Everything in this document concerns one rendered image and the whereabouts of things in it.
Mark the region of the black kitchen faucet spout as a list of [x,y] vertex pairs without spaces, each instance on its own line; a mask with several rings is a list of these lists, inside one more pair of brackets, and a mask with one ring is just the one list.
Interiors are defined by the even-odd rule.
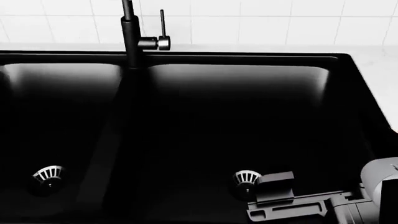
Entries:
[[139,18],[134,14],[132,0],[122,0],[124,16],[121,18],[127,64],[130,68],[139,68],[143,50],[157,50],[158,38],[141,37]]

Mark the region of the metal sink drain strainer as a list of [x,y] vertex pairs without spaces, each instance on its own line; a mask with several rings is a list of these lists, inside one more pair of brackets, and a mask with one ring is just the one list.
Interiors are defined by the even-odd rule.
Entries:
[[233,175],[232,193],[236,199],[245,202],[254,201],[256,196],[256,181],[262,175],[252,170],[237,171]]
[[62,166],[47,166],[31,175],[32,190],[39,195],[51,195],[59,192],[66,182],[66,169]]

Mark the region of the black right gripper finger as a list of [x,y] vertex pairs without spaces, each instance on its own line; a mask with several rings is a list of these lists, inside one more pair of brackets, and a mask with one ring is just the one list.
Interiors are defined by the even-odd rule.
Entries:
[[255,181],[256,203],[274,203],[294,199],[292,171],[267,174]]

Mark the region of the black double basin sink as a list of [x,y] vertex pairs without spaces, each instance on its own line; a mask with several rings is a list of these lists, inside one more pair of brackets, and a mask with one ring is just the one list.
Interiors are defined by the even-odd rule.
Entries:
[[[248,224],[233,175],[352,192],[398,133],[347,54],[0,50],[0,224]],[[66,169],[36,194],[30,177]]]

